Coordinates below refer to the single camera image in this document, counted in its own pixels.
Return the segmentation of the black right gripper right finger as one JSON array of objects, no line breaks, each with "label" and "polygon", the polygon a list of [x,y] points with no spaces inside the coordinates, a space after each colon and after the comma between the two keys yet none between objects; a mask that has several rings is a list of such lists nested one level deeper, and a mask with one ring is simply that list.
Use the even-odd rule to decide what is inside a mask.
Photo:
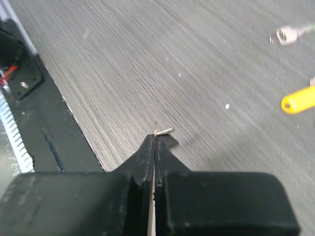
[{"label": "black right gripper right finger", "polygon": [[277,177],[264,172],[192,171],[156,138],[158,236],[297,236],[300,225]]}]

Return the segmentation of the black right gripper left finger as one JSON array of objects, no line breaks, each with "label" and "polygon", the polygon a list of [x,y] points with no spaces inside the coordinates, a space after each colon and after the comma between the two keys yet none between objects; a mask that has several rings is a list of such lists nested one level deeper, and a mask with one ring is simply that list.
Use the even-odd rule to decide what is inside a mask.
[{"label": "black right gripper left finger", "polygon": [[112,172],[17,176],[0,202],[3,236],[147,236],[154,136]]}]

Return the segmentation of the silver key with ring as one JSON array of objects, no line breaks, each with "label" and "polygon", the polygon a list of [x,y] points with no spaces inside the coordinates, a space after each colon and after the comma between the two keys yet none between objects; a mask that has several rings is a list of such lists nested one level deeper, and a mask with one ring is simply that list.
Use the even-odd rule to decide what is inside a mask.
[{"label": "silver key with ring", "polygon": [[174,131],[174,128],[167,128],[165,130],[158,131],[158,122],[157,121],[155,122],[155,126],[154,126],[154,136],[155,137],[170,134],[173,131]]}]

